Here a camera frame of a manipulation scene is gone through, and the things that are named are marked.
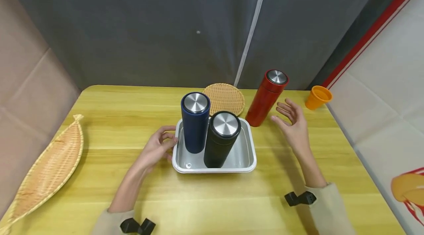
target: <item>white plastic tray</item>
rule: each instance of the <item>white plastic tray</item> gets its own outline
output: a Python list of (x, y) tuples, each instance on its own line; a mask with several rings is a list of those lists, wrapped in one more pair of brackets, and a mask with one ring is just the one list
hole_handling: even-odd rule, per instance
[(256, 167), (256, 153), (249, 123), (239, 118), (241, 131), (222, 168), (207, 168), (203, 162), (205, 150), (198, 154), (187, 151), (184, 143), (183, 120), (179, 120), (176, 128), (178, 143), (174, 147), (172, 166), (179, 173), (246, 173)]

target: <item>wood grain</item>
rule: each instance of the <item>wood grain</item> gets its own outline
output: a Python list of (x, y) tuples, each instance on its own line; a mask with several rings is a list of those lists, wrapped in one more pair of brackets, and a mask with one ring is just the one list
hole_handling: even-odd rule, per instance
[[(183, 95), (201, 90), (106, 85), (84, 90), (58, 131), (72, 123), (72, 115), (85, 116), (80, 164), (50, 201), (13, 226), (12, 234), (89, 234), (150, 135), (159, 126), (176, 124)], [(241, 91), (244, 118), (256, 90)], [(307, 95), (284, 91), (280, 99), (304, 106)], [(404, 234), (329, 110), (304, 111), (315, 157), (327, 181), (337, 184), (357, 233)], [(179, 174), (160, 162), (140, 191), (138, 220), (155, 222), (157, 235), (317, 234), (307, 207), (289, 207), (284, 200), (290, 191), (304, 190), (284, 137), (269, 119), (252, 133), (258, 160), (252, 173)]]

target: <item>black thermos bottle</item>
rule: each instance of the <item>black thermos bottle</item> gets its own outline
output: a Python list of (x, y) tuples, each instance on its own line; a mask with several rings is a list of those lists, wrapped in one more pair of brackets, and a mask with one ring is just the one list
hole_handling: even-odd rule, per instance
[(208, 127), (203, 161), (208, 168), (221, 168), (240, 134), (241, 124), (231, 112), (215, 113)]

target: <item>left hand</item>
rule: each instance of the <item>left hand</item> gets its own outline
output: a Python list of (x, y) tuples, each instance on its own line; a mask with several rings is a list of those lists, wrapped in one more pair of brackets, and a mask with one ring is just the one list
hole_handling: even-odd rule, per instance
[(154, 132), (144, 146), (143, 151), (134, 162), (133, 167), (144, 175), (145, 173), (150, 173), (154, 165), (156, 165), (161, 158), (172, 161), (172, 155), (167, 153), (167, 151), (175, 146), (178, 142), (178, 138), (167, 131), (175, 131), (175, 129), (175, 126), (162, 126), (158, 131)]

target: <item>gray curtain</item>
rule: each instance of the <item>gray curtain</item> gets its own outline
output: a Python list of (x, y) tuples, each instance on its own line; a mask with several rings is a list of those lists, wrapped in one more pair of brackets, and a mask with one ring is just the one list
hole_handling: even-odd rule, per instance
[(80, 89), (233, 83), (257, 0), (20, 0)]
[(303, 90), (368, 0), (264, 0), (238, 87), (256, 88), (266, 70)]
[[(239, 88), (307, 87), (368, 0), (264, 0)], [(20, 0), (80, 89), (234, 83), (257, 0)]]

